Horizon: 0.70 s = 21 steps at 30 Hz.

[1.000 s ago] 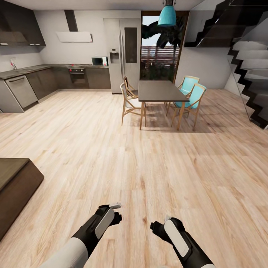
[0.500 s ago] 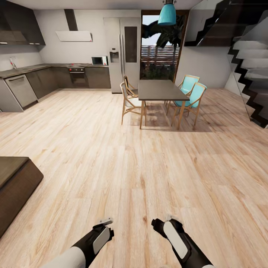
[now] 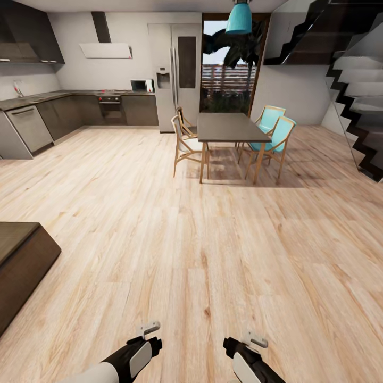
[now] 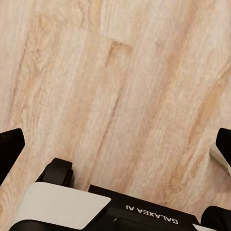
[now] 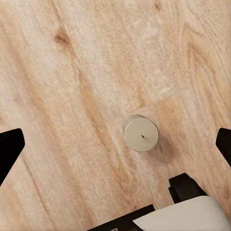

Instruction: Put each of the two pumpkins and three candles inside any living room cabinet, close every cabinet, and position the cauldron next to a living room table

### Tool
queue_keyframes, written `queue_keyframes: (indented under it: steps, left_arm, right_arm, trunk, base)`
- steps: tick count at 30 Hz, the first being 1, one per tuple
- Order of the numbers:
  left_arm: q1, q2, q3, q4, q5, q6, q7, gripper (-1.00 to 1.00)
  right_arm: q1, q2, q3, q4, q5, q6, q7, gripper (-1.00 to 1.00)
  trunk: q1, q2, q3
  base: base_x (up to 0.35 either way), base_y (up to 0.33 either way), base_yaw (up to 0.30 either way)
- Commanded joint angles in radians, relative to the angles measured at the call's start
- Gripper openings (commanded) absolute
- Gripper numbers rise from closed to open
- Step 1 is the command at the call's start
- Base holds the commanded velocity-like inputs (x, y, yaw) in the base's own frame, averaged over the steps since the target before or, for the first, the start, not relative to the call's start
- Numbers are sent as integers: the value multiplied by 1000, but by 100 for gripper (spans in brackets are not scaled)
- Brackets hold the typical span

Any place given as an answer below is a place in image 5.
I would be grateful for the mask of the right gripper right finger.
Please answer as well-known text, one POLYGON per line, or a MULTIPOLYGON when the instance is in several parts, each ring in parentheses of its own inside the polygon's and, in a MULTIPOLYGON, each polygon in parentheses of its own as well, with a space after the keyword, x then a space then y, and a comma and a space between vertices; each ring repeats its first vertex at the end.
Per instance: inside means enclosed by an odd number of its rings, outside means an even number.
POLYGON ((226 161, 231 167, 231 130, 220 128, 218 131, 216 146, 222 153, 226 161))

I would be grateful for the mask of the pillar candle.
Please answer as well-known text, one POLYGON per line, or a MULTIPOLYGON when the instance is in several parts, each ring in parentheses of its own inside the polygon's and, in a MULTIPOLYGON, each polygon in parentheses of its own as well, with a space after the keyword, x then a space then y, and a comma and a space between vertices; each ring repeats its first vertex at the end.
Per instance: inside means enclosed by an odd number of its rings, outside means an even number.
POLYGON ((127 118, 122 131, 126 144, 135 152, 151 150, 159 139, 158 127, 143 115, 132 115, 127 118))

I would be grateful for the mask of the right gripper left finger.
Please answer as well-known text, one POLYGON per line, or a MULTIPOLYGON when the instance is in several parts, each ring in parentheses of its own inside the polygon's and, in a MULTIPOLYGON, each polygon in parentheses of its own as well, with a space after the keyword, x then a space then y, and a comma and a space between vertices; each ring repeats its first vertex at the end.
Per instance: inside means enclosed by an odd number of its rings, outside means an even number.
POLYGON ((0 133, 0 186, 25 146, 21 128, 0 133))

